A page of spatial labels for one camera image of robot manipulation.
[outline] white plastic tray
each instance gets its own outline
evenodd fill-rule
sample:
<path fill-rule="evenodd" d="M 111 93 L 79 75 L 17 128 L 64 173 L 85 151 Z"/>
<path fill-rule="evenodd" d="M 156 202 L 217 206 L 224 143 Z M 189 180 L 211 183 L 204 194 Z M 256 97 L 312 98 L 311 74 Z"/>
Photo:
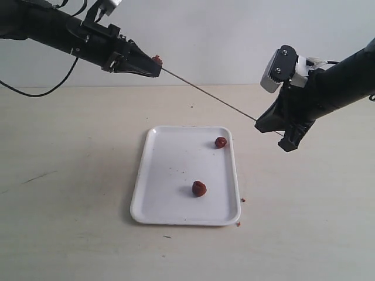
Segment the white plastic tray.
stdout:
<path fill-rule="evenodd" d="M 216 149 L 223 136 L 227 145 Z M 158 126 L 148 132 L 131 203 L 144 224 L 229 225 L 241 213 L 231 133 L 223 127 Z M 195 197 L 199 180 L 207 193 Z"/>

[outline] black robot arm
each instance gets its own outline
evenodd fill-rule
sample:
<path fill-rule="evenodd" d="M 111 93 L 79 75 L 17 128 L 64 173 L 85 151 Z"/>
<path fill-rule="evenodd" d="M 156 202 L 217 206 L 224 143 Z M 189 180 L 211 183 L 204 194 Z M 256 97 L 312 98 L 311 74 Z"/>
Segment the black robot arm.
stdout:
<path fill-rule="evenodd" d="M 98 11 L 110 14 L 110 4 L 119 2 L 98 0 L 81 21 L 44 0 L 1 0 L 0 38 L 30 38 L 96 64 L 104 71 L 158 77 L 161 65 L 133 40 L 121 35 L 120 28 L 95 23 Z"/>
<path fill-rule="evenodd" d="M 299 142 L 315 120 L 375 93 L 375 39 L 366 48 L 327 70 L 313 59 L 282 46 L 271 59 L 261 85 L 279 96 L 259 118 L 262 133 L 285 131 L 279 146 L 286 152 Z"/>

